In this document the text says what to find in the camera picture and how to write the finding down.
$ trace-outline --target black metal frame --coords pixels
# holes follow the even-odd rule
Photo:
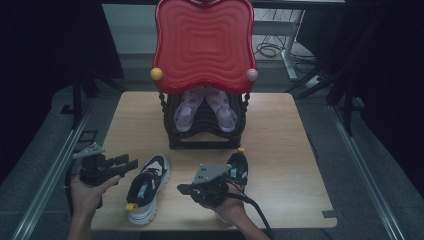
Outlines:
[[[237,114],[236,127],[231,132],[223,132],[218,125],[215,113],[209,107],[206,100],[202,102],[193,121],[191,129],[187,132],[179,132],[174,122],[175,110],[181,103],[183,94],[159,93],[162,112],[164,113],[165,130],[168,133],[169,147],[171,149],[236,149],[241,145],[241,136],[246,125],[246,112],[249,105],[250,95],[246,93],[244,101],[241,94],[227,94],[230,108]],[[190,141],[189,138],[199,133],[208,132],[223,141]]]

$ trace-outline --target wooden tabletop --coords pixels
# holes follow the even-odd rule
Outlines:
[[[171,150],[163,125],[157,92],[125,92],[103,144],[107,157],[129,154],[139,160],[103,196],[93,230],[216,230],[231,229],[214,212],[204,209],[177,190],[190,184],[201,163],[226,163],[236,150]],[[241,140],[249,162],[245,193],[261,207],[272,228],[329,228],[337,224],[333,207],[291,95],[251,93],[246,127]],[[158,194],[158,211],[148,225],[133,225],[125,211],[132,180],[154,155],[171,162],[171,178]],[[248,215],[264,228],[256,210],[246,204]]]

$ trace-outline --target yellow ball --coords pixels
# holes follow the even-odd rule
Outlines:
[[[163,72],[160,68],[153,68],[152,71],[150,71],[150,76],[156,81],[161,80],[163,77]]]

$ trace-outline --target red plastic panel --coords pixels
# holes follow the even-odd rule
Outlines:
[[[207,85],[241,94],[254,82],[253,8],[248,0],[162,0],[156,7],[158,45],[154,68],[163,93],[181,93]]]

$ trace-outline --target sneaker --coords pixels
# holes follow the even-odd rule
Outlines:
[[[228,170],[227,173],[228,178],[244,192],[244,188],[247,185],[247,175],[249,173],[249,165],[246,156],[242,152],[233,153],[230,159],[228,159],[227,164],[231,164],[231,169]]]
[[[157,194],[171,175],[169,161],[156,155],[144,165],[134,178],[127,196],[128,219],[137,225],[148,224],[157,211]]]

